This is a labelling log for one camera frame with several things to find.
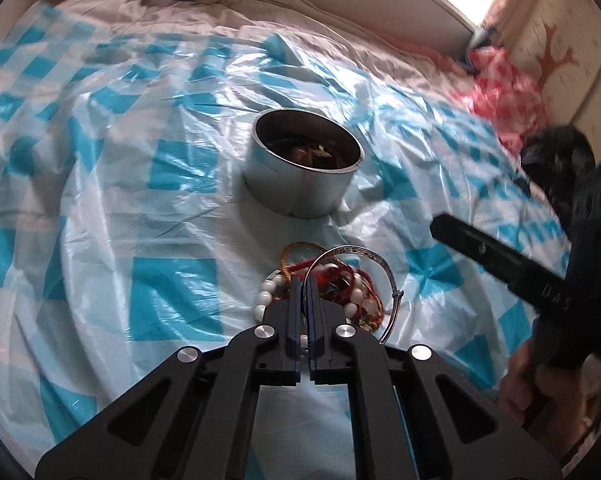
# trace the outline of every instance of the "bed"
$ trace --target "bed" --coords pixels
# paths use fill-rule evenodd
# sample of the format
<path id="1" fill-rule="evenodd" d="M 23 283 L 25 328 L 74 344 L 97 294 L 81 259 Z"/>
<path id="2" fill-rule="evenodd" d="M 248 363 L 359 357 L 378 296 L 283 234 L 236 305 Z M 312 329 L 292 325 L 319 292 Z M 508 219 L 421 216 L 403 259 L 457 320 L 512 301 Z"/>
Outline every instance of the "bed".
<path id="1" fill-rule="evenodd" d="M 382 254 L 405 290 L 389 344 L 429 344 L 493 394 L 533 313 L 429 221 L 452 212 L 558 273 L 569 243 L 455 100 L 471 87 L 451 59 L 305 0 L 33 6 L 0 43 L 0 439 L 24 471 L 177 348 L 253 326 L 298 240 Z M 328 218 L 245 190 L 250 128 L 277 107 L 365 149 Z M 353 478 L 346 410 L 344 387 L 264 389 L 247 478 Z"/>

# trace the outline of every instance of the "cylindrical container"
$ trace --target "cylindrical container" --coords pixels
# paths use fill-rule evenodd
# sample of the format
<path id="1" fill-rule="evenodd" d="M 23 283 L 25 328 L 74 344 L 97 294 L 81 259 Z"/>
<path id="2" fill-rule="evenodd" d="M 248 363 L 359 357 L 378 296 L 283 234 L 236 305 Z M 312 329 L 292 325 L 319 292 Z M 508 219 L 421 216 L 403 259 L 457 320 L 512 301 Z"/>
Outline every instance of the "cylindrical container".
<path id="1" fill-rule="evenodd" d="M 268 208 L 317 218 L 338 207 L 364 157 L 360 142 L 337 123 L 303 110 L 270 110 L 254 124 L 245 182 Z"/>

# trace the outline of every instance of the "silver bangle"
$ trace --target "silver bangle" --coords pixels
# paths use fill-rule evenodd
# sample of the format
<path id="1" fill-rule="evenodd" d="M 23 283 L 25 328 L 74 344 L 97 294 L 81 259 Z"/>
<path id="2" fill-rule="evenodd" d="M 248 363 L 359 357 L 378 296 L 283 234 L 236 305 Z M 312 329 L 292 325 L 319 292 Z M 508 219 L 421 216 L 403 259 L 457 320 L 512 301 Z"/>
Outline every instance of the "silver bangle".
<path id="1" fill-rule="evenodd" d="M 312 263 L 309 266 L 309 269 L 307 270 L 307 276 L 311 275 L 311 272 L 314 270 L 315 266 L 319 265 L 322 260 L 326 260 L 327 258 L 336 256 L 337 254 L 358 254 L 360 256 L 366 256 L 367 258 L 373 260 L 379 266 L 381 266 L 383 270 L 385 270 L 385 273 L 389 278 L 389 284 L 391 285 L 391 297 L 393 298 L 393 305 L 391 309 L 391 315 L 389 316 L 389 323 L 387 324 L 385 331 L 378 338 L 378 341 L 381 344 L 385 344 L 389 339 L 392 330 L 394 330 L 395 321 L 398 317 L 398 310 L 400 309 L 400 302 L 403 299 L 403 296 L 405 295 L 404 291 L 398 289 L 395 283 L 394 273 L 392 272 L 391 267 L 389 267 L 389 264 L 387 263 L 385 258 L 380 256 L 378 253 L 375 253 L 374 251 L 370 251 L 369 249 L 359 247 L 356 245 L 342 245 L 340 247 L 334 247 L 333 249 L 325 251 L 323 254 L 321 254 L 314 260 L 314 263 Z M 303 280 L 302 283 L 301 294 L 303 298 L 307 297 L 308 281 L 309 280 Z"/>

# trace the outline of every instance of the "silver screw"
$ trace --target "silver screw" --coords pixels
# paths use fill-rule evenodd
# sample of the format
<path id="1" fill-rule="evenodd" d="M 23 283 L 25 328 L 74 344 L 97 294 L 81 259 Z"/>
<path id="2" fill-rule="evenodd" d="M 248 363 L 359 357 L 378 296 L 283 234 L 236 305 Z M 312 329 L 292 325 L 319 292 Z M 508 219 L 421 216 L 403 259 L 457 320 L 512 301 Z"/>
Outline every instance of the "silver screw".
<path id="1" fill-rule="evenodd" d="M 178 361 L 181 363 L 193 363 L 198 359 L 199 353 L 196 348 L 187 346 L 178 351 Z"/>
<path id="2" fill-rule="evenodd" d="M 336 333 L 340 337 L 354 337 L 356 335 L 356 329 L 351 325 L 340 325 L 336 327 Z"/>
<path id="3" fill-rule="evenodd" d="M 418 359 L 418 361 L 427 361 L 427 359 L 431 358 L 431 348 L 425 345 L 418 345 L 411 349 L 411 355 L 413 355 L 414 359 Z"/>
<path id="4" fill-rule="evenodd" d="M 259 339 L 269 339 L 276 333 L 276 329 L 269 325 L 260 325 L 254 329 L 254 334 Z"/>

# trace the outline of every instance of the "hand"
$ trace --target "hand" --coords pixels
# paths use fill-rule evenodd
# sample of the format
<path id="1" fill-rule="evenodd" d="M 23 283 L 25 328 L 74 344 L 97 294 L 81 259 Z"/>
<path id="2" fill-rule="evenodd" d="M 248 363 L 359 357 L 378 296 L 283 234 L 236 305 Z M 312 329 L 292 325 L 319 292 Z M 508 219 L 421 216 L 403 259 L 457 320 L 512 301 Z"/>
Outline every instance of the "hand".
<path id="1" fill-rule="evenodd" d="M 525 341 L 509 358 L 507 375 L 500 384 L 496 404 L 519 426 L 525 423 L 525 410 L 534 398 L 534 386 L 525 374 L 531 361 L 531 339 Z M 539 366 L 536 387 L 554 399 L 555 413 L 538 441 L 555 457 L 562 458 L 584 435 L 586 399 L 583 391 L 582 371 L 560 370 Z"/>

